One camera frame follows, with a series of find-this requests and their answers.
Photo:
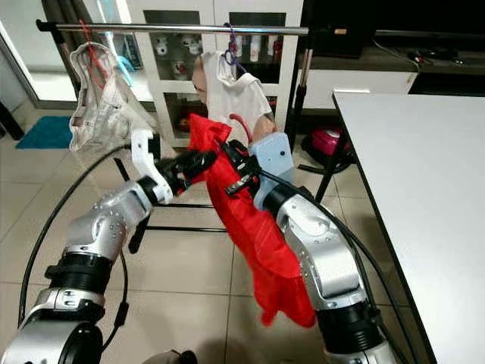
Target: clothes rack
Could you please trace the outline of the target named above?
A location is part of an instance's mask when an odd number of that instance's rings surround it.
[[[36,21],[36,25],[41,32],[50,32],[59,52],[67,52],[64,47],[64,37],[61,32],[83,32],[86,27],[92,32],[112,32],[112,33],[138,33],[138,32],[156,32],[156,33],[231,33],[231,29],[225,26],[218,25],[198,25],[198,24],[57,24],[54,22],[44,22],[41,20]],[[287,128],[289,134],[290,146],[293,150],[293,144],[296,135],[296,124],[299,120],[303,100],[306,93],[306,81],[308,79],[308,72],[310,70],[311,57],[313,54],[311,40],[313,39],[312,29],[307,27],[233,27],[235,33],[243,33],[246,35],[281,35],[281,36],[307,36],[310,39],[307,42],[307,48],[305,50],[305,56],[302,62],[302,75],[296,90],[295,100],[295,112],[293,117],[289,118],[289,127]],[[295,66],[297,70],[298,61],[296,57]],[[291,95],[295,93],[294,87],[296,85],[297,71],[293,72],[292,90]],[[76,75],[69,74],[71,80],[76,79]],[[289,100],[289,105],[293,103],[293,98]],[[115,158],[116,166],[124,180],[129,180],[130,176],[127,173],[123,162]],[[156,207],[184,207],[184,208],[196,208],[196,209],[213,209],[212,205],[200,205],[200,204],[170,204],[170,205],[156,205]],[[212,232],[220,233],[226,232],[225,229],[212,228],[212,227],[180,227],[180,226],[151,226],[149,225],[149,217],[142,221],[136,229],[130,243],[129,249],[131,253],[136,253],[141,244],[143,234],[147,230],[165,230],[165,231],[198,231],[198,232]]]

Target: white shirt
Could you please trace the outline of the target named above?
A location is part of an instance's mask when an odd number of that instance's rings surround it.
[[[271,107],[264,96],[261,81],[249,73],[236,79],[222,55],[217,51],[202,55],[207,80],[208,118],[230,125],[233,131],[228,139],[237,139],[247,145],[248,138],[243,127],[239,122],[230,120],[229,114],[238,114],[252,132],[258,119],[271,113]]]

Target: white cabinet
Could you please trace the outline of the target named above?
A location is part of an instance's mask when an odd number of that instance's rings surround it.
[[[240,26],[297,27],[303,0],[127,0],[127,4],[132,22],[139,24],[229,22]],[[186,116],[189,112],[203,116],[207,113],[191,82],[196,46],[200,40],[200,52],[225,51],[229,36],[137,33],[136,39],[163,136],[173,146],[186,146]],[[238,41],[242,46],[239,63],[262,81],[264,93],[275,107],[276,122],[283,130],[298,38],[244,36]]]
[[[413,72],[310,70],[303,108],[335,108],[333,92],[407,94]]]

